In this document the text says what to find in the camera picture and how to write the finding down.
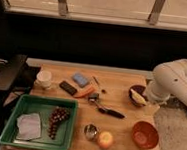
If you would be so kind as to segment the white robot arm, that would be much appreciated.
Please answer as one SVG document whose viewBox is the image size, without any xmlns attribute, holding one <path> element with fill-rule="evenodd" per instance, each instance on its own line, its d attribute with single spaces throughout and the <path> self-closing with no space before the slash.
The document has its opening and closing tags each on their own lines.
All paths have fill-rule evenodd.
<svg viewBox="0 0 187 150">
<path fill-rule="evenodd" d="M 157 65 L 145 95 L 151 103 L 164 104 L 171 95 L 187 106 L 187 59 Z"/>
</svg>

